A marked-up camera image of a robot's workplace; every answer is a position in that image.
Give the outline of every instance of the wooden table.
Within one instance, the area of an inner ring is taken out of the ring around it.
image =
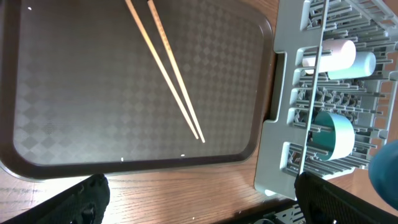
[[[279,0],[245,1],[265,14],[275,30]],[[108,176],[111,202],[103,223],[213,223],[244,215],[245,210],[251,208],[271,207],[278,199],[266,197],[253,187],[257,154],[258,150],[238,165]],[[393,211],[374,191],[366,191],[371,188],[369,181],[362,184],[366,178],[360,170],[332,182]],[[81,179],[32,183],[0,169],[0,222],[38,205]]]

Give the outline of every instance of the chopstick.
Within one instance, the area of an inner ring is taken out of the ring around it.
[[[159,66],[160,71],[162,72],[163,77],[166,80],[166,82],[167,82],[167,84],[168,84],[168,86],[169,86],[169,88],[170,88],[170,90],[171,90],[171,92],[172,92],[172,94],[173,94],[173,96],[175,98],[175,101],[177,102],[178,106],[180,107],[180,110],[181,110],[185,120],[187,121],[189,127],[191,128],[191,131],[192,131],[193,135],[195,135],[195,138],[198,139],[199,137],[198,137],[197,132],[195,131],[195,128],[193,127],[192,121],[189,118],[189,115],[188,115],[188,113],[187,113],[187,111],[186,111],[186,109],[185,109],[180,97],[178,96],[178,93],[175,90],[175,88],[173,86],[173,83],[172,83],[169,75],[167,74],[166,69],[163,66],[162,61],[160,60],[159,56],[157,55],[157,52],[155,50],[154,45],[152,44],[152,41],[150,41],[150,38],[149,38],[144,26],[142,25],[142,22],[141,22],[138,14],[137,14],[136,9],[132,5],[131,0],[126,0],[126,4],[127,4],[128,8],[129,8],[129,10],[131,12],[131,15],[133,16],[133,18],[134,18],[134,20],[135,20],[135,22],[136,22],[136,24],[138,26],[138,29],[140,30],[145,42],[148,45],[148,48],[149,48],[150,52],[154,56],[154,59],[155,59],[155,61],[157,63],[157,66]]]
[[[150,12],[152,13],[152,17],[155,20],[155,24],[156,24],[157,30],[159,31],[159,35],[162,38],[162,42],[163,42],[164,48],[166,49],[167,55],[169,56],[170,63],[172,64],[175,76],[177,77],[178,84],[180,85],[180,88],[181,88],[181,91],[182,91],[182,95],[184,96],[184,99],[187,102],[188,110],[191,113],[191,116],[192,116],[192,119],[193,119],[193,123],[195,123],[195,126],[197,127],[197,130],[198,130],[198,133],[199,133],[201,141],[203,143],[205,143],[205,138],[203,137],[203,133],[201,132],[201,129],[200,129],[200,126],[199,126],[199,122],[198,122],[197,116],[195,114],[195,110],[193,109],[193,106],[192,106],[192,103],[191,103],[191,99],[189,98],[187,89],[185,88],[184,81],[183,81],[183,79],[181,77],[180,70],[178,69],[178,65],[177,65],[177,62],[175,61],[174,54],[172,52],[172,48],[171,48],[171,46],[169,44],[169,40],[167,39],[166,33],[164,31],[162,22],[160,21],[160,17],[159,17],[159,15],[157,13],[157,10],[156,10],[156,7],[155,7],[155,4],[154,4],[153,0],[148,0],[148,6],[149,6],[149,9],[150,9]]]

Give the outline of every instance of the plastic tray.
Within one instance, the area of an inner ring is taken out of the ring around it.
[[[146,1],[133,1],[181,99]],[[0,161],[51,179],[238,162],[259,142],[273,35],[238,1],[155,1],[206,143],[124,1],[3,1]]]

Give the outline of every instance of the dish rack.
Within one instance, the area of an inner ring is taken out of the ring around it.
[[[388,53],[396,51],[397,25],[397,16],[378,0],[279,1],[277,66],[270,119],[262,127],[254,181],[258,191],[294,199],[294,181],[303,170],[327,180],[368,168],[371,149],[387,142],[392,118],[398,72],[387,71],[386,65],[393,63]],[[366,78],[329,80],[326,73],[318,73],[320,56],[331,53],[322,50],[326,39],[349,39],[357,51],[374,52],[376,70]],[[304,57],[314,56],[314,67],[302,66]],[[314,69],[312,76],[305,76],[308,69]],[[320,111],[351,121],[351,155],[319,160],[317,155],[328,151],[310,142],[312,133],[331,131],[312,123]]]

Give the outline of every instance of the white cup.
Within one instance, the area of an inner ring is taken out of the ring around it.
[[[331,72],[350,68],[354,64],[356,47],[351,40],[324,40],[323,50],[331,50],[331,55],[322,56],[320,59],[319,72]],[[303,59],[304,67],[315,66],[315,56]],[[307,74],[313,74],[314,70],[306,70]]]

